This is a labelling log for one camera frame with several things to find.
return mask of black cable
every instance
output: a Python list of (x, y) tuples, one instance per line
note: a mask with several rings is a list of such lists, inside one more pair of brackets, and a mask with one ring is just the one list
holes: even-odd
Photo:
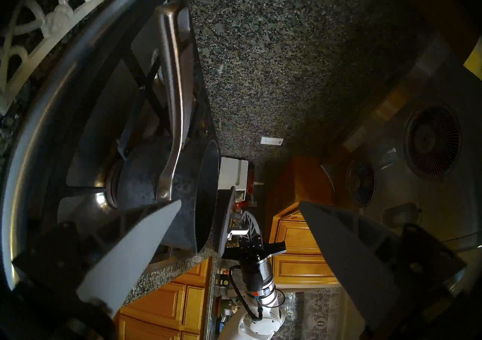
[(249, 308), (248, 304), (246, 303), (246, 301), (244, 301), (243, 297), (241, 296), (241, 293), (239, 292), (238, 287), (237, 287), (236, 284), (234, 283), (234, 279), (233, 279), (233, 270), (234, 270), (234, 269), (241, 269), (241, 265), (236, 265), (236, 266), (230, 267), (229, 277), (230, 277), (231, 284), (233, 285), (234, 291), (235, 291), (236, 294), (238, 295), (239, 299), (241, 300), (241, 303), (243, 304), (244, 308), (245, 308), (246, 311), (248, 312), (248, 315), (251, 317), (251, 319), (254, 320), (255, 322), (260, 321), (261, 318), (256, 317), (256, 315), (251, 311), (251, 309)]
[(258, 300), (258, 303), (260, 303), (262, 306), (264, 306), (265, 308), (279, 308), (281, 305), (284, 304), (284, 302), (286, 301), (286, 296), (284, 295), (284, 292), (282, 290), (280, 290), (279, 288), (274, 288), (275, 290), (277, 291), (280, 291), (282, 294), (283, 294), (283, 302), (277, 306), (267, 306), (267, 305), (264, 305), (263, 303), (261, 303), (261, 301)]

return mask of wooden cabinet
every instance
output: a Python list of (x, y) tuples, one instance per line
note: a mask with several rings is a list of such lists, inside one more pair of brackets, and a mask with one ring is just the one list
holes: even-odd
[(126, 315), (119, 318), (120, 340), (181, 340), (181, 333), (132, 319)]
[(173, 282), (187, 284), (188, 286), (204, 286), (208, 274), (208, 263), (204, 261), (194, 266), (187, 273), (173, 280)]
[(188, 334), (183, 332), (181, 340), (199, 340), (199, 335)]
[(209, 284), (205, 260), (174, 281), (121, 308), (119, 339), (200, 340)]
[(274, 281), (279, 287), (338, 284), (298, 209), (301, 201), (333, 205), (330, 179), (315, 157), (294, 157), (268, 196), (266, 237), (286, 243), (286, 253), (271, 260)]
[(197, 332), (200, 330), (204, 309), (203, 301), (204, 288), (188, 287), (186, 310), (181, 326), (183, 331)]
[(141, 321), (177, 329), (184, 312), (186, 286), (168, 283), (121, 309), (121, 313)]
[(275, 240), (286, 243), (288, 254), (321, 254), (310, 228), (304, 221), (281, 220)]
[(337, 284), (323, 256), (282, 254), (274, 257), (273, 274), (277, 285)]

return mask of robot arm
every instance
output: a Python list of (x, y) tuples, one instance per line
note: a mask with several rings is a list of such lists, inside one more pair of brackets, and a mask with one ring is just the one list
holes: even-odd
[[(239, 239), (239, 247), (228, 248), (224, 259), (239, 265), (230, 268), (230, 280), (243, 307), (232, 317), (219, 336), (220, 340), (269, 340), (284, 322), (283, 302), (278, 302), (273, 269), (269, 258), (286, 252), (284, 242), (264, 244), (255, 218), (244, 212), (242, 226), (249, 232)], [(244, 297), (232, 279), (234, 269), (243, 274)]]

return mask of electrical outlet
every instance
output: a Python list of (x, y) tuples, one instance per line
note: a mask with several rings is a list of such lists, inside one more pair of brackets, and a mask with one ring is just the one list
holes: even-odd
[(283, 143), (283, 138), (261, 137), (261, 144), (281, 145), (282, 143)]

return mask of white decorative trivet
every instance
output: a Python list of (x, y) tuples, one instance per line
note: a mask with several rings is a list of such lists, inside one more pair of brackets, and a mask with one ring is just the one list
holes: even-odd
[[(5, 115), (10, 104), (22, 88), (28, 77), (47, 56), (50, 50), (69, 32), (82, 18), (104, 0), (84, 0), (84, 3), (72, 9), (69, 0), (58, 0), (52, 12), (45, 13), (36, 0), (22, 0), (15, 8), (9, 26), (1, 33), (5, 38), (3, 48), (0, 47), (0, 113)], [(17, 24), (18, 16), (26, 7), (35, 16), (35, 20), (26, 24)], [(13, 46), (14, 35), (22, 35), (40, 29), (43, 40), (32, 52), (27, 53), (23, 46)], [(9, 60), (18, 55), (22, 63), (11, 79), (7, 81)]]

